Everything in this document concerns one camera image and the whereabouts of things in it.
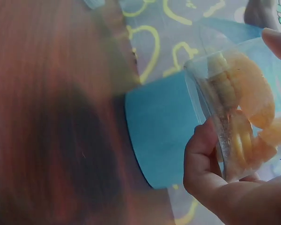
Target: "plastic packaging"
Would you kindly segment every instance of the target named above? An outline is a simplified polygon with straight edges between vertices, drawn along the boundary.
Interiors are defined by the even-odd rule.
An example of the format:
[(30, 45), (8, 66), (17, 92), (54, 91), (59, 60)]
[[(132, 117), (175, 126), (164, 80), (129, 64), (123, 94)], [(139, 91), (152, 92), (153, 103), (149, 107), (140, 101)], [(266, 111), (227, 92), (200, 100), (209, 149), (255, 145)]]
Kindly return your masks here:
[(199, 122), (213, 118), (225, 180), (281, 158), (281, 60), (261, 38), (187, 61), (185, 69)]

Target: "finger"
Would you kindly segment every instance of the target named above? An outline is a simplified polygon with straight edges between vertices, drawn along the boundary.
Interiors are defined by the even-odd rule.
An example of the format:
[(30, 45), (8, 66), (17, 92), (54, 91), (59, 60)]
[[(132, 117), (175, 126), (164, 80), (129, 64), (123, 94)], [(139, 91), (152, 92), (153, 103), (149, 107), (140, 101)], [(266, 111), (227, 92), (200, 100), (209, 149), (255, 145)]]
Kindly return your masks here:
[(262, 31), (262, 39), (269, 49), (281, 59), (281, 33), (269, 28)]
[(212, 173), (210, 155), (217, 143), (213, 123), (208, 119), (196, 128), (185, 149), (184, 186), (203, 205), (212, 208), (213, 193), (227, 184), (220, 176)]
[(211, 119), (195, 128), (185, 148), (185, 172), (189, 176), (210, 171), (209, 157), (217, 143), (217, 135)]
[(246, 181), (246, 182), (255, 182), (255, 183), (265, 183), (265, 181), (260, 180), (259, 175), (255, 172), (250, 176), (246, 176), (239, 181)]

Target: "snack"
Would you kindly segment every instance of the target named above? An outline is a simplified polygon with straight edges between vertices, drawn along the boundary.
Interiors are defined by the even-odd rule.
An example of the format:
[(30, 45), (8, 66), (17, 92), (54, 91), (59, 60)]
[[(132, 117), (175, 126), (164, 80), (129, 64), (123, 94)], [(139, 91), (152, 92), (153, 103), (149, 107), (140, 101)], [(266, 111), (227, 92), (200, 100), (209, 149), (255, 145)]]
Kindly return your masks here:
[(253, 130), (251, 124), (242, 111), (236, 110), (229, 117), (229, 125), (231, 133), (229, 159), (245, 169), (252, 158)]
[(209, 57), (208, 74), (208, 82), (217, 93), (224, 110), (237, 109), (241, 97), (240, 85), (221, 53)]
[(242, 53), (231, 54), (227, 62), (233, 65), (232, 73), (241, 87), (240, 108), (254, 126), (269, 126), (275, 117), (275, 101), (261, 69)]
[[(257, 64), (239, 52), (229, 56), (226, 59), (217, 53), (208, 58), (209, 77), (204, 92), (213, 99), (213, 108), (228, 140), (225, 176), (226, 180), (233, 180), (247, 170), (259, 169), (277, 154), (281, 117), (274, 119), (274, 97)], [(251, 125), (263, 130), (254, 137)]]

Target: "blue object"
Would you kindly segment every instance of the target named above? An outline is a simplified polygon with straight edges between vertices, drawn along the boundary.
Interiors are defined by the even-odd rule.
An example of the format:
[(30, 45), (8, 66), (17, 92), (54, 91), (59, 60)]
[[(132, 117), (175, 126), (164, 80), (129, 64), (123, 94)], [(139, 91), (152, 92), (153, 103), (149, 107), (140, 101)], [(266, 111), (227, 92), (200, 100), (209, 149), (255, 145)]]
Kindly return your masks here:
[(105, 0), (84, 0), (91, 9), (98, 8), (105, 5)]
[[(199, 22), (223, 33), (235, 44), (260, 37), (262, 31), (215, 18)], [(185, 72), (128, 92), (125, 108), (133, 149), (148, 183), (153, 188), (181, 184), (185, 145), (199, 125), (186, 87)]]

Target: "fingernail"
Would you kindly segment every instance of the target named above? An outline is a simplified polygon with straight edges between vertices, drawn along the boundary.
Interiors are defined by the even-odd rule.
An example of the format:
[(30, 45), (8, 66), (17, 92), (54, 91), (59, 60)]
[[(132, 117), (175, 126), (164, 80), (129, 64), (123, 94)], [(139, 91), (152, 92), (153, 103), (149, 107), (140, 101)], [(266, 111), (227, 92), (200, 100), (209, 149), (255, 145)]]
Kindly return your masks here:
[(279, 34), (281, 34), (279, 31), (273, 30), (273, 29), (270, 29), (270, 28), (264, 28), (263, 33), (266, 33), (266, 34), (269, 34), (269, 35), (279, 35)]

